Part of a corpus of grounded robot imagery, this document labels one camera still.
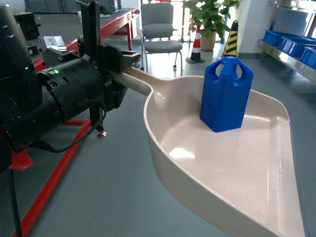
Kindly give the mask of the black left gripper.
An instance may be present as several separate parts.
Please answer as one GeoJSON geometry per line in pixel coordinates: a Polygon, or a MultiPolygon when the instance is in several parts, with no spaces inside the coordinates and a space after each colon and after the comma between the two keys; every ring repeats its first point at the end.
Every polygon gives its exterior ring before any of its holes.
{"type": "Polygon", "coordinates": [[[89,109],[91,125],[103,131],[106,112],[120,107],[127,88],[112,81],[110,72],[121,73],[137,64],[142,55],[136,51],[121,51],[115,46],[101,43],[99,3],[94,0],[77,0],[82,17],[83,36],[78,38],[80,56],[90,57],[89,61],[98,69],[103,80],[104,109],[93,106],[89,109]]]}

